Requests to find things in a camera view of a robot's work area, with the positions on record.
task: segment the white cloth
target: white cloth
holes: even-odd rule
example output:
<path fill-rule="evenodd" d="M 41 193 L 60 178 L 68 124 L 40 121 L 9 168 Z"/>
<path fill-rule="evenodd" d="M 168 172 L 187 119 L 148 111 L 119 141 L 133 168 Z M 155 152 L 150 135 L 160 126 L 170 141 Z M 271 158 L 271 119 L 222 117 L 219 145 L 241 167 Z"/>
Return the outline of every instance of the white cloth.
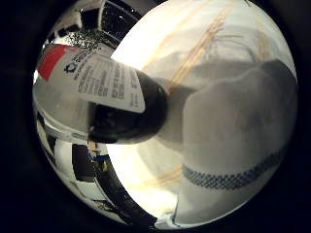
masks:
<path fill-rule="evenodd" d="M 205 173 L 244 171 L 283 147 L 293 131 L 296 105 L 291 52 L 272 19 L 249 4 L 251 7 L 243 0 L 166 1 L 138 21 L 112 56 L 142 70 L 169 93 L 168 118 L 154 138 L 132 146 L 108 147 L 128 193 L 155 216 L 174 213 L 177 199 L 176 221 L 185 226 L 229 213 L 260 190 L 274 170 L 264 173 L 263 180 L 254 183 L 256 188 L 246 187 L 252 191 L 218 192 L 184 178 L 181 184 L 183 163 Z M 274 78 L 281 82 L 282 75 L 258 76 L 259 83 L 261 77 L 265 79 L 258 86 L 256 79 L 252 83 L 247 77 L 248 70 L 272 60 L 280 60 L 293 74 L 289 86 L 275 94 L 271 91 L 283 86 L 270 86 L 269 82 L 275 84 Z M 224 95 L 221 82 L 226 83 Z M 236 93 L 250 88 L 257 97 L 247 100 L 247 93 L 232 92 L 235 87 L 231 84 L 239 83 Z M 260 111 L 269 101 L 267 112 L 274 115 L 274 121 L 256 127 L 256 117 L 265 117 Z M 287 106 L 290 114 L 285 115 Z M 235 138 L 240 131 L 244 134 Z M 248 156 L 249 149 L 260 150 Z M 202 210 L 210 213 L 202 215 Z"/>

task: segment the blue checkered pattern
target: blue checkered pattern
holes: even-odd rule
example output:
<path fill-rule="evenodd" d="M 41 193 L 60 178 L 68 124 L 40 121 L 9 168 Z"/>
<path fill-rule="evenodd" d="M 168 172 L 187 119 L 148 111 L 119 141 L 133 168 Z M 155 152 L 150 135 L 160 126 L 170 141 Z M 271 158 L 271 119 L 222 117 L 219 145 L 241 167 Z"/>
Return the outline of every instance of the blue checkered pattern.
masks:
<path fill-rule="evenodd" d="M 279 150 L 270 154 L 260 164 L 243 173 L 213 175 L 192 170 L 183 166 L 183 175 L 188 181 L 195 185 L 211 189 L 237 189 L 248 185 L 256 180 L 261 174 L 279 165 L 285 155 L 285 150 Z"/>

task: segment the bottle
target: bottle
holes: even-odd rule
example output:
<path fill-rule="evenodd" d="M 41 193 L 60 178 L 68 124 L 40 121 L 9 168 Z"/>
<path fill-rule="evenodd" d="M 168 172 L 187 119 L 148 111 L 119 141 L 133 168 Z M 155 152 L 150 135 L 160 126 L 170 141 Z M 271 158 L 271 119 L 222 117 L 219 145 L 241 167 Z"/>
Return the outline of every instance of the bottle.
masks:
<path fill-rule="evenodd" d="M 36 108 L 50 130 L 66 141 L 138 143 L 153 137 L 165 121 L 164 89 L 102 54 L 47 45 L 38 73 Z"/>

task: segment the bottle label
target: bottle label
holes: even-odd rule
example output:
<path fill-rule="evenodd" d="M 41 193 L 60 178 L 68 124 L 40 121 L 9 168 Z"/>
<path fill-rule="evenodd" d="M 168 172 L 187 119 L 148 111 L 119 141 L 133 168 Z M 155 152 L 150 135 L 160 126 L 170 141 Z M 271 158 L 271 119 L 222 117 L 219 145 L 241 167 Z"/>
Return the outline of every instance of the bottle label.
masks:
<path fill-rule="evenodd" d="M 77 98 L 134 113 L 145 111 L 136 71 L 96 52 L 53 45 L 38 72 L 48 84 Z"/>

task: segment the white fabric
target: white fabric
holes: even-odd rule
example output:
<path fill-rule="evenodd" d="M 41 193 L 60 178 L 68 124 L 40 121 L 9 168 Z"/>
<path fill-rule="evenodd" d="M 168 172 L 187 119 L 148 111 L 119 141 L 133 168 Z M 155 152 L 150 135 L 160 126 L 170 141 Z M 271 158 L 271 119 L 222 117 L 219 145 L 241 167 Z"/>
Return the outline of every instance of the white fabric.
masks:
<path fill-rule="evenodd" d="M 72 144 L 56 139 L 54 147 L 55 165 L 71 182 L 76 181 L 72 165 Z"/>
<path fill-rule="evenodd" d="M 70 182 L 68 180 L 68 177 L 65 176 L 62 172 L 59 172 L 57 169 L 55 169 L 55 172 L 58 174 L 58 176 L 61 178 L 61 180 L 64 182 L 64 184 L 77 196 L 79 197 L 80 200 L 82 200 L 83 202 L 85 202 L 87 205 L 89 205 L 90 207 L 92 207 L 96 212 L 98 212 L 101 215 L 107 216 L 113 220 L 116 220 L 118 222 L 124 223 L 124 221 L 122 219 L 120 219 L 120 217 L 114 213 L 110 213 L 105 211 L 104 209 L 101 208 L 101 204 L 99 204 L 98 202 L 96 203 L 95 201 L 89 199 L 88 197 L 85 197 L 81 191 L 78 189 L 77 185 L 73 182 Z"/>
<path fill-rule="evenodd" d="M 76 181 L 76 185 L 79 191 L 84 195 L 84 197 L 90 200 L 106 200 L 106 198 L 99 191 L 96 183 Z"/>
<path fill-rule="evenodd" d="M 184 159 L 192 169 L 203 172 L 243 171 L 262 161 L 268 153 L 281 148 L 292 133 L 295 69 L 291 52 L 272 19 L 254 4 L 249 4 L 251 7 L 243 0 L 169 0 L 148 12 L 129 31 L 112 56 L 117 61 L 142 70 L 169 93 L 168 118 L 154 138 L 132 146 L 108 147 L 117 174 L 128 193 L 155 216 L 174 213 L 178 195 L 177 219 L 180 223 L 205 222 L 237 208 L 262 188 L 273 174 L 272 170 L 261 176 L 263 180 L 257 181 L 256 188 L 246 187 L 251 192 L 246 189 L 241 193 L 216 192 L 190 185 L 185 180 L 180 186 Z M 227 82 L 227 91 L 230 91 L 230 82 L 245 78 L 248 70 L 258 67 L 262 62 L 276 59 L 289 67 L 293 81 L 290 82 L 290 88 L 284 90 L 291 91 L 289 95 L 276 93 L 262 99 L 271 101 L 272 104 L 267 108 L 270 113 L 276 114 L 274 121 L 266 122 L 259 130 L 254 124 L 243 125 L 243 122 L 231 127 L 234 119 L 250 120 L 251 115 L 243 115 L 243 112 L 248 113 L 253 107 L 258 110 L 256 114 L 260 117 L 264 103 L 258 101 L 259 97 L 275 90 L 275 86 L 269 86 L 269 82 L 258 85 L 256 94 L 259 97 L 241 106 L 236 102 L 236 108 L 240 109 L 235 112 L 234 105 L 231 106 L 233 100 L 228 99 L 235 95 L 222 95 L 223 90 L 216 88 L 220 87 L 217 83 Z M 247 88 L 248 84 L 252 91 L 256 90 L 252 86 L 255 83 L 245 82 L 242 86 Z M 285 107 L 292 107 L 288 111 L 293 111 L 293 114 L 287 116 L 278 113 L 284 110 L 284 103 L 278 99 L 280 96 L 293 98 L 285 101 Z M 271 111 L 274 107 L 277 107 L 275 112 Z M 197 116 L 191 113 L 192 109 L 195 109 Z M 214 128 L 212 121 L 209 121 L 212 111 L 217 123 Z M 285 119 L 277 122 L 281 116 Z M 222 117 L 231 119 L 225 121 L 223 128 L 220 124 Z M 244 126 L 247 128 L 245 133 L 235 138 L 234 135 Z M 221 134 L 220 130 L 229 137 L 218 135 L 213 139 L 213 133 Z M 260 150 L 254 156 L 248 156 L 249 149 Z M 206 150 L 212 151 L 207 160 L 204 159 Z M 210 213 L 207 216 L 199 215 L 196 211 L 199 205 L 199 210 L 209 208 Z"/>

